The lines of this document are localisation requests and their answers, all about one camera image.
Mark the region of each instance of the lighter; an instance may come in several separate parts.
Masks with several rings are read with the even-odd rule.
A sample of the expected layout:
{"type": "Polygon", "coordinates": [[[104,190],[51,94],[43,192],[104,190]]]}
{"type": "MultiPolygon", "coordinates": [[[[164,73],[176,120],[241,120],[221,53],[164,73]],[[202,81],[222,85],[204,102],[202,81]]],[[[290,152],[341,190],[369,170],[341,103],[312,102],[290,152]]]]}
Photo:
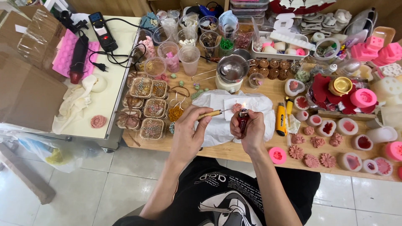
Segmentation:
{"type": "Polygon", "coordinates": [[[244,133],[244,130],[246,129],[248,119],[249,119],[248,110],[246,108],[242,108],[239,111],[239,117],[237,117],[241,133],[244,133]]]}
{"type": "Polygon", "coordinates": [[[286,136],[286,126],[285,126],[285,106],[283,103],[278,104],[277,118],[275,124],[275,130],[279,136],[286,136]]]}

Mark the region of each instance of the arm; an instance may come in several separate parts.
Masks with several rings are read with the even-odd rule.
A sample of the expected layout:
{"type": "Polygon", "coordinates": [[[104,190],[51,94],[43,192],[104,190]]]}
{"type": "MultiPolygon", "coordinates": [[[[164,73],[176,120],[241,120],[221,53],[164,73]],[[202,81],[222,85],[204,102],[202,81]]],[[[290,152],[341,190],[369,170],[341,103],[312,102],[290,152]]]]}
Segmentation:
{"type": "Polygon", "coordinates": [[[237,114],[230,122],[230,131],[242,139],[244,151],[250,156],[263,200],[265,222],[268,226],[301,226],[299,216],[287,197],[271,158],[264,147],[264,115],[249,110],[250,120],[244,134],[240,133],[237,114]]]}
{"type": "Polygon", "coordinates": [[[141,213],[140,217],[156,220],[172,204],[177,190],[178,177],[186,164],[197,155],[204,142],[205,129],[211,121],[207,116],[200,120],[196,131],[194,122],[199,115],[211,112],[208,107],[190,105],[174,124],[173,144],[162,174],[141,213]]]}

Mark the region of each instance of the person's right hand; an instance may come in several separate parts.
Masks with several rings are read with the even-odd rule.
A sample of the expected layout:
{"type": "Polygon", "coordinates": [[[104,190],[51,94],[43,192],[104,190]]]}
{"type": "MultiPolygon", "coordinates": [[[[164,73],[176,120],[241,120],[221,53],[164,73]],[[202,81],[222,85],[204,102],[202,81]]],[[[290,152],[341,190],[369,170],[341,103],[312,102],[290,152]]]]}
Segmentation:
{"type": "Polygon", "coordinates": [[[239,127],[237,117],[239,113],[236,112],[230,120],[230,133],[236,138],[242,140],[243,149],[247,154],[252,154],[264,148],[264,114],[262,112],[254,112],[248,110],[249,120],[246,129],[242,134],[239,127]]]}

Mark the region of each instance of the white cloth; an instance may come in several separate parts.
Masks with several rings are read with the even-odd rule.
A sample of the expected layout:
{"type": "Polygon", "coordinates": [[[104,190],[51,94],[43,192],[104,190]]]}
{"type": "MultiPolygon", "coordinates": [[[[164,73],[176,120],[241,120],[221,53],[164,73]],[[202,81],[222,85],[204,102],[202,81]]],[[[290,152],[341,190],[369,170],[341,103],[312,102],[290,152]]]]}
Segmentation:
{"type": "Polygon", "coordinates": [[[59,116],[53,120],[52,130],[55,134],[61,134],[63,129],[75,118],[82,119],[82,110],[91,103],[90,92],[96,77],[89,75],[82,80],[82,85],[69,88],[64,94],[63,103],[59,109],[59,116]]]}
{"type": "MultiPolygon", "coordinates": [[[[224,109],[225,100],[236,99],[236,98],[250,98],[255,100],[258,104],[246,106],[246,108],[251,109],[253,111],[260,111],[264,114],[264,124],[265,124],[265,134],[264,141],[269,141],[275,129],[275,113],[272,110],[272,101],[264,96],[261,93],[248,93],[244,94],[242,91],[239,91],[237,95],[231,95],[229,92],[225,90],[211,90],[208,92],[203,92],[199,97],[193,100],[193,105],[199,107],[211,107],[214,110],[224,109]]],[[[209,122],[207,129],[205,130],[204,135],[204,143],[201,147],[210,147],[218,144],[223,144],[228,141],[233,141],[235,143],[241,143],[240,140],[235,139],[234,136],[230,133],[230,121],[226,121],[224,116],[212,117],[209,122]]]]}

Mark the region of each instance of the wooden table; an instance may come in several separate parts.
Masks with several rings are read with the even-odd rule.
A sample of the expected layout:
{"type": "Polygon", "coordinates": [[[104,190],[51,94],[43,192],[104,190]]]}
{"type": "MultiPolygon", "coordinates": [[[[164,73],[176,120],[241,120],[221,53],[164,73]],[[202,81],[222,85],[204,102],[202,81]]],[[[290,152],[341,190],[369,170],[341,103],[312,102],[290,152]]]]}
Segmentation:
{"type": "MultiPolygon", "coordinates": [[[[206,72],[212,69],[216,68],[216,63],[206,63],[204,59],[200,58],[198,62],[198,70],[197,74],[206,72]]],[[[191,77],[187,76],[184,73],[183,67],[180,65],[180,70],[179,72],[175,73],[177,75],[177,78],[175,79],[170,79],[169,85],[171,87],[177,86],[178,82],[180,80],[184,81],[184,87],[186,87],[189,91],[190,94],[195,92],[195,89],[193,88],[193,82],[191,81],[191,77]]],[[[214,76],[215,72],[210,72],[206,73],[204,75],[199,76],[197,79],[201,78],[207,78],[210,76],[214,76]]],[[[208,80],[204,80],[199,82],[201,89],[204,88],[209,88],[210,90],[216,89],[215,85],[215,79],[211,78],[208,80]]],[[[276,114],[276,109],[278,107],[278,103],[282,102],[284,97],[286,96],[285,93],[285,83],[286,81],[280,81],[278,79],[275,80],[270,80],[270,79],[265,79],[264,83],[260,88],[258,88],[254,92],[259,92],[267,97],[269,97],[272,102],[273,102],[273,109],[275,110],[276,114]]],[[[246,91],[242,85],[241,90],[244,93],[249,93],[246,91]]],[[[169,97],[169,101],[174,98],[174,95],[171,95],[169,97]]],[[[294,107],[292,113],[296,114],[299,110],[294,107]]],[[[170,125],[170,120],[166,119],[166,122],[168,123],[168,126],[170,125]]],[[[366,131],[369,129],[364,122],[357,121],[357,124],[359,125],[359,132],[357,134],[364,134],[366,131]]],[[[375,144],[373,149],[371,151],[358,151],[352,149],[351,146],[351,138],[352,136],[345,136],[343,142],[340,144],[339,147],[333,147],[332,145],[329,144],[330,138],[324,138],[326,144],[322,146],[321,148],[314,148],[313,145],[310,143],[310,137],[312,136],[317,136],[316,133],[314,133],[311,136],[304,135],[302,129],[306,127],[307,124],[305,122],[301,122],[301,126],[299,129],[299,132],[303,134],[304,138],[306,139],[306,142],[304,144],[299,144],[299,147],[303,148],[305,154],[313,154],[318,159],[320,159],[322,153],[330,153],[333,156],[337,156],[340,153],[346,153],[346,152],[354,152],[358,154],[362,160],[364,159],[373,159],[375,157],[385,157],[384,156],[384,146],[385,143],[381,144],[375,144]]],[[[139,133],[131,130],[124,130],[123,133],[123,139],[127,143],[129,147],[138,147],[132,139],[135,139],[137,142],[141,144],[141,148],[144,149],[150,149],[150,150],[160,150],[160,151],[170,151],[170,147],[172,145],[172,139],[173,135],[169,132],[166,131],[166,135],[163,139],[161,140],[142,140],[139,137],[139,133]]],[[[274,135],[271,140],[268,142],[265,142],[265,147],[269,150],[271,147],[280,147],[283,150],[285,150],[288,153],[288,146],[286,143],[286,138],[281,137],[277,135],[276,132],[274,132],[274,135]]],[[[241,144],[236,144],[233,142],[226,142],[224,144],[220,144],[217,146],[212,146],[212,147],[206,147],[203,148],[202,151],[198,153],[199,156],[206,156],[206,157],[212,157],[212,158],[222,158],[222,159],[228,159],[228,160],[234,160],[234,161],[243,161],[243,162],[251,162],[250,157],[248,154],[246,154],[242,148],[241,144]]],[[[394,171],[391,176],[385,177],[385,176],[379,176],[379,175],[373,175],[369,173],[360,173],[360,172],[352,172],[352,171],[346,171],[341,169],[338,165],[334,168],[326,168],[323,165],[320,165],[318,168],[308,168],[306,167],[302,160],[296,160],[292,158],[289,153],[287,154],[287,160],[284,164],[282,165],[277,165],[280,167],[286,167],[286,168],[296,168],[296,169],[304,169],[304,170],[310,170],[310,171],[316,171],[316,172],[322,172],[322,173],[332,173],[332,174],[339,174],[339,175],[346,175],[346,176],[353,176],[353,177],[364,177],[364,178],[371,178],[371,179],[380,179],[380,180],[387,180],[387,181],[401,181],[398,178],[397,175],[397,169],[399,166],[402,166],[402,162],[394,163],[394,171]]]]}

